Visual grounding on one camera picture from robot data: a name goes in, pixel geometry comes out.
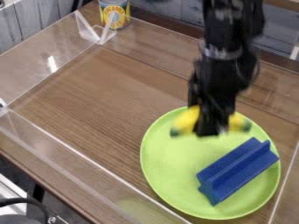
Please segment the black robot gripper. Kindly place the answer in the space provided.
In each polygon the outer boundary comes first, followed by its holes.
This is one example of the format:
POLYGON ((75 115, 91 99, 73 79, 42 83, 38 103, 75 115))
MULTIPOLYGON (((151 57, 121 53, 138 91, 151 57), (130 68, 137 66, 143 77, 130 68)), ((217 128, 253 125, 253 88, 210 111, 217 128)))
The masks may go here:
POLYGON ((193 132, 198 137, 218 136, 229 130, 240 93, 252 85, 261 69, 253 45, 234 49, 205 44, 194 61, 189 80, 189 106, 201 109, 193 132))

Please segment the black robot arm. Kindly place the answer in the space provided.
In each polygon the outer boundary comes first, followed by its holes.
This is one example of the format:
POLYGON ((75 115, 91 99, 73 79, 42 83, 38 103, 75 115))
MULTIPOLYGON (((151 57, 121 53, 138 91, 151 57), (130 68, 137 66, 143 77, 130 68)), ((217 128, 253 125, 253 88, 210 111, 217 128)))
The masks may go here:
POLYGON ((200 137, 230 129, 237 98, 257 78, 264 33, 264 0, 202 0, 205 44, 189 80, 189 105, 201 107, 193 131, 200 137))

